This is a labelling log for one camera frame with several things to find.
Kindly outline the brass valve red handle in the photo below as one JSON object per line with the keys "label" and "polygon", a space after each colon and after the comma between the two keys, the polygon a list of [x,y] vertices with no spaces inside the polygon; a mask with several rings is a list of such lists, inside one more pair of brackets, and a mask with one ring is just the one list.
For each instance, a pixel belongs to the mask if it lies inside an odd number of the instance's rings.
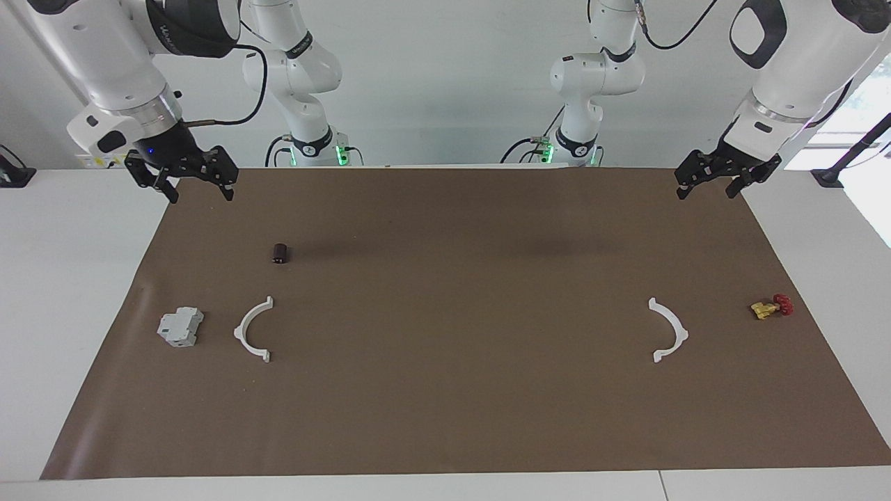
{"label": "brass valve red handle", "polygon": [[760,301],[749,305],[749,308],[759,320],[765,320],[770,316],[790,316],[794,311],[794,304],[788,295],[776,293],[770,301]]}

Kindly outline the grey circuit breaker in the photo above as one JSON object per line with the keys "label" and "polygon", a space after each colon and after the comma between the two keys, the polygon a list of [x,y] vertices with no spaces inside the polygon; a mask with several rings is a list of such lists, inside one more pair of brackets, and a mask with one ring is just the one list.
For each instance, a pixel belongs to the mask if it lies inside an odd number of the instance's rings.
{"label": "grey circuit breaker", "polygon": [[204,314],[195,307],[179,307],[162,316],[157,333],[172,347],[192,347]]}

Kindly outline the white half ring pipe clamp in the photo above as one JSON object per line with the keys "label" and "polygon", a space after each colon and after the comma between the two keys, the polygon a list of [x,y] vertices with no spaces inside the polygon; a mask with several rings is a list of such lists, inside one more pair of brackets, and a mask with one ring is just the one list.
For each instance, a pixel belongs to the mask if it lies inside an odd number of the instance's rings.
{"label": "white half ring pipe clamp", "polygon": [[659,314],[665,318],[666,321],[672,327],[672,330],[675,334],[675,341],[672,343],[672,346],[666,349],[657,349],[652,353],[653,362],[659,363],[666,356],[670,356],[675,354],[678,349],[681,348],[682,345],[688,340],[688,330],[682,324],[680,317],[675,314],[670,308],[658,302],[658,299],[655,297],[651,297],[648,300],[648,308],[650,311]]}
{"label": "white half ring pipe clamp", "polygon": [[261,361],[263,361],[264,363],[271,362],[271,352],[268,349],[259,349],[249,342],[249,326],[255,318],[257,318],[265,311],[271,310],[273,307],[274,298],[271,296],[267,296],[267,298],[265,298],[265,301],[255,305],[253,308],[248,310],[242,317],[242,320],[239,322],[238,326],[233,329],[233,336],[235,336],[235,338],[239,340],[242,348],[245,349],[252,356],[257,356],[258,358],[260,358]]}

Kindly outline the black stand with pole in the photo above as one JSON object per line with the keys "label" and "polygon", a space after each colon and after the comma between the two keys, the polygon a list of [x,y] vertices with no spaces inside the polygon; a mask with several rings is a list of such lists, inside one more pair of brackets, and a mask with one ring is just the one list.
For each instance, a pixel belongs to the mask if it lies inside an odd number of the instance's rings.
{"label": "black stand with pole", "polygon": [[850,167],[853,161],[860,156],[866,149],[869,149],[883,134],[887,133],[891,128],[891,112],[885,114],[875,126],[873,126],[855,145],[849,149],[830,167],[827,169],[812,169],[810,171],[812,177],[818,185],[823,188],[842,189],[844,185],[840,182],[840,175],[844,169]]}

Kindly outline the black stand foot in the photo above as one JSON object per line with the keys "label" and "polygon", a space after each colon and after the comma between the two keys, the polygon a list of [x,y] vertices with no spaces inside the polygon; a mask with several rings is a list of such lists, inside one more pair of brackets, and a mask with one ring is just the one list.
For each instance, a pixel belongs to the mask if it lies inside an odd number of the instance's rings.
{"label": "black stand foot", "polygon": [[13,150],[0,143],[0,188],[23,188],[35,174],[36,168],[26,165]]}

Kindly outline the brown table mat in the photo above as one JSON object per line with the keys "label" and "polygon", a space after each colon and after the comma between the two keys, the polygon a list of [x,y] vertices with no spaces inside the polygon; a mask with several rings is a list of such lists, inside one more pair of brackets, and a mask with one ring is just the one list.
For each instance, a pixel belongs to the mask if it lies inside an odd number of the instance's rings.
{"label": "brown table mat", "polygon": [[[42,479],[826,468],[891,447],[760,224],[665,169],[182,180]],[[271,263],[274,244],[290,260]],[[749,305],[783,293],[790,316]],[[264,363],[233,336],[245,313]],[[648,300],[670,308],[675,341]],[[192,347],[157,333],[204,314]]]}

